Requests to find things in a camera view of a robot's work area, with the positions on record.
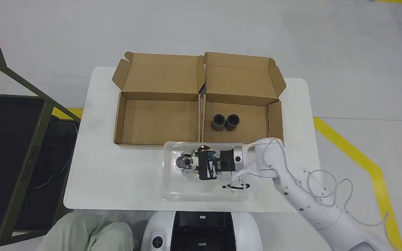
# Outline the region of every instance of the gray pants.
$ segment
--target gray pants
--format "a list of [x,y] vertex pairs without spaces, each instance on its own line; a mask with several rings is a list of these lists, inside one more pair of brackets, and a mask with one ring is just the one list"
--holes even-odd
[[133,251],[130,227],[102,215],[69,213],[43,237],[36,251]]

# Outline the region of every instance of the box lid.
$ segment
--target box lid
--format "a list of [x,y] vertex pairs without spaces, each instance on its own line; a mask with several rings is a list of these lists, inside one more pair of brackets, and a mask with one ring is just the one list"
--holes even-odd
[[279,68],[272,58],[206,52],[207,93],[236,95],[243,103],[263,105],[275,102],[286,88]]
[[124,54],[113,75],[123,92],[196,94],[205,82],[203,56]]

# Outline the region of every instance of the transparent plastic container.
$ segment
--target transparent plastic container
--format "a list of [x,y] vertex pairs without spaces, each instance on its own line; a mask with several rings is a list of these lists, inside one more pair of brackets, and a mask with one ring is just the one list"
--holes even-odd
[[162,196],[170,201],[242,201],[247,198],[247,193],[233,192],[229,188],[223,188],[230,183],[231,172],[221,172],[217,179],[200,180],[195,172],[187,172],[176,166],[176,159],[183,152],[194,152],[201,145],[211,147],[213,151],[230,150],[241,144],[214,144],[214,143],[189,143],[166,142],[163,146],[163,186]]

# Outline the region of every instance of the yellow floor stripe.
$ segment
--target yellow floor stripe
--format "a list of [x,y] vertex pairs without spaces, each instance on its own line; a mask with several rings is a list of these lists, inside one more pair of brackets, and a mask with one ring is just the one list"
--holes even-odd
[[326,124],[322,119],[315,117],[314,127],[370,174],[381,217],[384,218],[386,212],[389,213],[389,218],[386,222],[388,237],[398,250],[402,250],[402,240],[399,235],[398,223],[396,222],[396,217],[394,210],[392,209],[391,200],[389,199],[381,168],[372,162],[366,155],[361,153],[351,143],[347,142],[346,139],[335,132],[333,128]]
[[387,2],[387,3],[395,3],[395,4],[402,4],[402,0],[376,0],[378,2]]
[[[82,112],[84,111],[83,108],[67,108],[67,110],[71,111],[74,115],[81,119]],[[53,108],[52,115],[58,117],[59,119],[72,119],[70,116],[62,112],[61,110],[57,109],[56,107]]]

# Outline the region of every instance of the floor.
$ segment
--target floor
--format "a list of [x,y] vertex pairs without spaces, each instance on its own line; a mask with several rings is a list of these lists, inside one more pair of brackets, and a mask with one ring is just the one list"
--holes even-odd
[[[308,82],[313,116],[381,167],[402,230],[402,4],[38,0],[3,5],[0,45],[9,67],[66,107],[83,107],[92,69],[116,66],[125,51],[274,58],[285,77]],[[1,93],[25,93],[3,75],[0,81]],[[349,211],[365,222],[379,221],[368,173],[319,132],[317,144],[322,168],[354,182]],[[348,187],[339,191],[344,201]],[[117,220],[111,212],[102,213]],[[127,212],[121,217],[133,222],[140,237],[149,216]],[[20,245],[0,250],[24,250]]]

